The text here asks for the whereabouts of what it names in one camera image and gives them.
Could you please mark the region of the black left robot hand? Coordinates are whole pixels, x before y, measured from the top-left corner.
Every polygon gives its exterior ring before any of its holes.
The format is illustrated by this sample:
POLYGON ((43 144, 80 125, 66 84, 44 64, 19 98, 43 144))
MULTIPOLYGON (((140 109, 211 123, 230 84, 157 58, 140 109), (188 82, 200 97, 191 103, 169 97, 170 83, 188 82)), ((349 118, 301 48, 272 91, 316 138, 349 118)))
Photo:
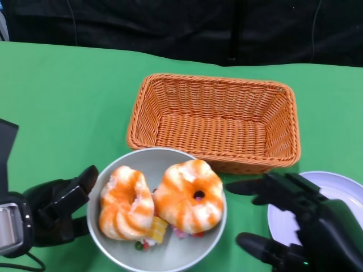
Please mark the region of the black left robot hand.
POLYGON ((72 214, 88 202, 98 174, 92 165, 75 178, 46 182, 23 193, 31 208, 35 247, 67 244, 89 234, 87 218, 74 219, 72 214))

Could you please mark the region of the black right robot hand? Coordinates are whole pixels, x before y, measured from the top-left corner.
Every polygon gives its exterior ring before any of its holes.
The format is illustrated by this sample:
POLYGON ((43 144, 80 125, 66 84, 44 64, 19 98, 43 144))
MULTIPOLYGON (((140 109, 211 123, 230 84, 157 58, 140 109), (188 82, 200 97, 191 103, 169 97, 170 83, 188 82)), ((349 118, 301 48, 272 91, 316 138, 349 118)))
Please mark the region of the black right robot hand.
POLYGON ((235 181, 230 193, 254 196, 254 205, 271 204, 294 214, 300 245, 283 245, 241 232, 236 243, 273 271, 362 271, 362 228, 348 206, 329 199, 297 173, 270 172, 261 178, 235 181))

